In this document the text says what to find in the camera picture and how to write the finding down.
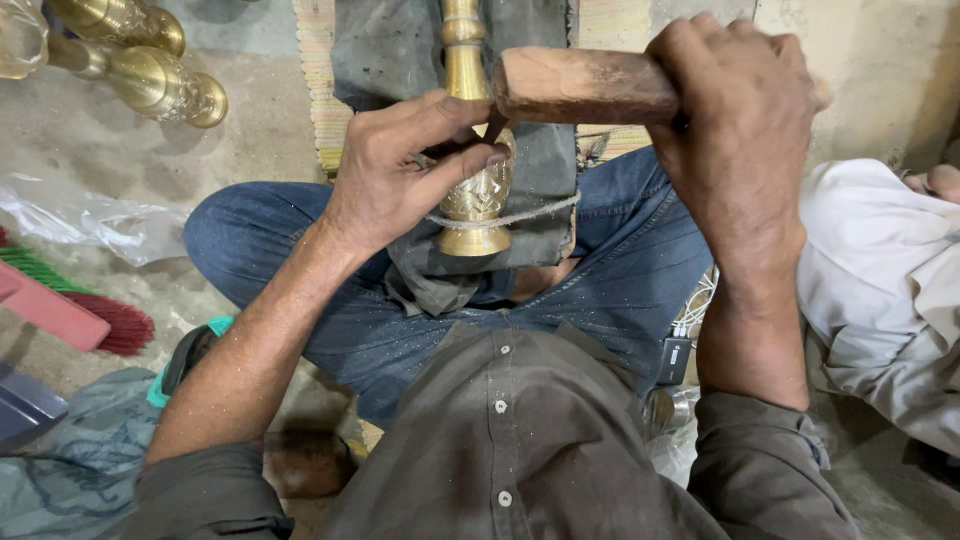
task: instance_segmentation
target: blue jeans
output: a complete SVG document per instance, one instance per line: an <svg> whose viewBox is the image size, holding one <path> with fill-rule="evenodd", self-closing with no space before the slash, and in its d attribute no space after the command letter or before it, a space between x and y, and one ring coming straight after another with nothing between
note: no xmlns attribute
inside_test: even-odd
<svg viewBox="0 0 960 540"><path fill-rule="evenodd" d="M406 318L381 281L390 264L384 250L333 295L303 357L348 384L360 417L383 428L454 322L552 332L566 319L639 372L646 393L660 372L662 340L709 265L709 250L652 147L590 169L577 185L583 198L573 256L583 260L558 284L511 309L468 305ZM220 292L246 307L323 213L331 191L321 184L226 187L190 215L187 253Z"/></svg>

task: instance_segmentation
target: woven mat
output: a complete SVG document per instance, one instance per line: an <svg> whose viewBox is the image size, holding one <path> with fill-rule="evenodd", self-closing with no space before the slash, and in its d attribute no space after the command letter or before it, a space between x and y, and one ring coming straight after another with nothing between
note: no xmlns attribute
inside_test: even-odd
<svg viewBox="0 0 960 540"><path fill-rule="evenodd" d="M353 111L333 97L333 1L293 0L303 75L310 88L310 121L317 138L317 158L328 177L336 175L344 151L344 133Z"/></svg>
<svg viewBox="0 0 960 540"><path fill-rule="evenodd" d="M297 14L297 39L303 74L310 88L310 121L317 138L317 158L328 177L336 175L343 153L344 133L353 115L333 97L334 0L293 0ZM649 0L571 0L576 13L570 28L570 43L585 49L642 52L649 40ZM650 144L641 126L577 127L577 151L581 162L596 164L612 160Z"/></svg>

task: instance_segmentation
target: brass vase neck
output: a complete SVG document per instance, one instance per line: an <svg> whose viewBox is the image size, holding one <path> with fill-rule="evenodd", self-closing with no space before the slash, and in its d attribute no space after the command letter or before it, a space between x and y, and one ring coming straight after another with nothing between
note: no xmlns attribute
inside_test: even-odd
<svg viewBox="0 0 960 540"><path fill-rule="evenodd" d="M81 79L99 81L107 76L109 59L99 47L82 39L67 39L50 33L47 40L50 65L62 67Z"/></svg>
<svg viewBox="0 0 960 540"><path fill-rule="evenodd" d="M480 62L480 44L486 35L477 16L477 0L444 0L441 40L446 48L444 87L461 99L490 99L490 88Z"/></svg>

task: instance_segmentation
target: right hand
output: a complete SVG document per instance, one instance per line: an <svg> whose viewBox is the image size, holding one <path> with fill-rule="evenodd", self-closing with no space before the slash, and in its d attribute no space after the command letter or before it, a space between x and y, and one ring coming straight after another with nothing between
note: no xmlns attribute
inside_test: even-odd
<svg viewBox="0 0 960 540"><path fill-rule="evenodd" d="M724 28L702 13L671 22L647 54L674 80L689 118L682 133L647 129L725 279L792 275L806 240L798 197L816 112L797 38L746 21Z"/></svg>

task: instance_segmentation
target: rope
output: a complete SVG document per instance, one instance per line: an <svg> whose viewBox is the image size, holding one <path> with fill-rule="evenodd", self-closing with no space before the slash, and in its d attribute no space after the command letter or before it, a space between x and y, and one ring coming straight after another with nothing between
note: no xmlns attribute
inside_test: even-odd
<svg viewBox="0 0 960 540"><path fill-rule="evenodd" d="M503 227L504 225L510 225L511 223L516 223L517 221L523 221L524 219L530 219L532 217L537 217L539 215L544 215L552 211L557 211L559 209L564 209L566 207L577 204L577 201L580 200L580 190L578 189L572 197L563 199L562 201L557 201L556 203L550 203L544 207L538 209L532 209L521 213L516 213L514 215L508 215L506 217L498 217L496 219L488 219L486 221L459 221L456 219L447 219L445 217L439 217L433 214L426 214L426 218L430 221L447 227L448 229L492 229L494 227Z"/></svg>

